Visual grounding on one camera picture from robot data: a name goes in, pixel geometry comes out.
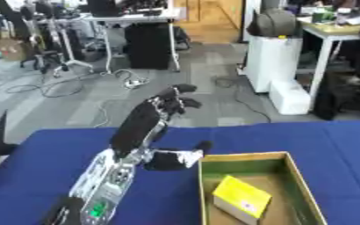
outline white box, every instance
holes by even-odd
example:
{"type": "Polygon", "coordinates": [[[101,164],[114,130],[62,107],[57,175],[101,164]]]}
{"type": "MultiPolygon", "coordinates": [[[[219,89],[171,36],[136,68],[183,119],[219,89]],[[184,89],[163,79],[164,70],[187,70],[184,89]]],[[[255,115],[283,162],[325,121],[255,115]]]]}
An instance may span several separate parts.
{"type": "Polygon", "coordinates": [[[308,114],[310,95],[295,80],[274,80],[271,82],[269,97],[278,112],[283,115],[308,114]]]}
{"type": "Polygon", "coordinates": [[[252,36],[245,72],[256,93],[268,92],[272,80],[296,76],[302,39],[252,36]]]}

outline blue tablecloth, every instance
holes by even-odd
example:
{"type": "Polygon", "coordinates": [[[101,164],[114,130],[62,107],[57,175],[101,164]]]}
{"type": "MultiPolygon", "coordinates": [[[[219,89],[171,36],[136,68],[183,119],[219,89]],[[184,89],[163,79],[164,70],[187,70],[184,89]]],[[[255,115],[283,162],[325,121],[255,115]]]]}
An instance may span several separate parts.
{"type": "MultiPolygon", "coordinates": [[[[38,224],[66,194],[112,128],[41,130],[0,166],[0,225],[38,224]]],[[[171,128],[156,146],[190,149],[214,142],[213,154],[289,151],[329,224],[360,224],[360,121],[171,128]]],[[[198,174],[137,171],[112,224],[200,224],[198,174]]]]}

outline black chair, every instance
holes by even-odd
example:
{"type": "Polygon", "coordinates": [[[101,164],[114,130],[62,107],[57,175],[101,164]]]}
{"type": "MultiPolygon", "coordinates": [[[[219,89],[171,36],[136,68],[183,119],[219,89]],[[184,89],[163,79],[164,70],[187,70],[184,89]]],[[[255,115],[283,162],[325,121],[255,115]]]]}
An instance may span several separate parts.
{"type": "MultiPolygon", "coordinates": [[[[22,7],[20,11],[14,11],[5,0],[0,0],[0,14],[10,22],[12,22],[15,30],[15,39],[22,40],[24,44],[24,49],[27,54],[27,58],[20,62],[20,67],[25,66],[25,62],[34,61],[33,68],[40,70],[42,74],[46,74],[50,66],[49,62],[55,62],[61,64],[61,58],[59,56],[59,49],[46,49],[41,50],[39,46],[33,45],[30,41],[32,34],[27,23],[27,21],[32,20],[33,12],[30,11],[27,7],[22,7]]],[[[50,33],[47,35],[47,43],[50,42],[50,33]]]]}

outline gray carpet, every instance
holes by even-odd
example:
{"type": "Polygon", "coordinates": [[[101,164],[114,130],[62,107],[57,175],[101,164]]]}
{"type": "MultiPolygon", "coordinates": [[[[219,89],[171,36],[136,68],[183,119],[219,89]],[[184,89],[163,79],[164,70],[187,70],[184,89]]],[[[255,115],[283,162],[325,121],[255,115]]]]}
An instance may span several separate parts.
{"type": "MultiPolygon", "coordinates": [[[[193,97],[204,106],[199,110],[190,109],[185,115],[173,119],[172,125],[178,127],[216,127],[237,126],[264,123],[266,118],[250,111],[245,105],[234,101],[234,88],[220,88],[213,82],[217,76],[231,77],[241,86],[238,96],[257,111],[266,113],[273,122],[280,121],[315,121],[313,115],[279,115],[265,96],[253,93],[245,78],[236,77],[234,66],[242,61],[244,45],[202,45],[193,44],[192,49],[180,54],[182,71],[134,70],[139,76],[149,78],[148,85],[130,91],[123,87],[123,80],[115,76],[89,76],[83,80],[83,90],[75,95],[62,98],[44,98],[41,93],[28,91],[9,94],[5,91],[20,84],[40,83],[41,76],[32,71],[27,63],[24,69],[17,62],[0,60],[0,115],[9,111],[7,140],[21,142],[34,131],[43,128],[93,127],[104,121],[99,106],[105,102],[110,121],[106,127],[117,127],[127,114],[143,99],[176,83],[192,83],[198,86],[193,97]]],[[[96,62],[98,70],[104,61],[96,62]]],[[[125,59],[113,62],[115,69],[126,69],[125,59]]],[[[86,71],[75,68],[79,76],[86,71]]],[[[58,82],[75,77],[72,72],[63,73],[61,79],[47,75],[47,83],[58,82]]],[[[80,88],[81,83],[74,81],[62,83],[52,88],[50,95],[67,95],[80,88]]],[[[339,120],[360,119],[360,115],[343,114],[339,120]]]]}

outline robotic hand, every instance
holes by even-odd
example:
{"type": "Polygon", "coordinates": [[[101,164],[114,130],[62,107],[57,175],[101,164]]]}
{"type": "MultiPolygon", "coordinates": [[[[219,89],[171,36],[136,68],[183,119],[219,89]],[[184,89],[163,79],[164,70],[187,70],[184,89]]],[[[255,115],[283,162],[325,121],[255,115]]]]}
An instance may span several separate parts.
{"type": "Polygon", "coordinates": [[[211,148],[210,142],[200,142],[192,151],[150,148],[166,133],[174,114],[185,113],[186,107],[201,106],[192,98],[180,97],[196,89],[188,84],[174,85],[137,105],[111,138],[110,148],[93,159],[72,187],[68,201],[62,200],[54,207],[43,224],[106,225],[133,182],[136,166],[177,171],[190,168],[202,158],[211,148]]]}

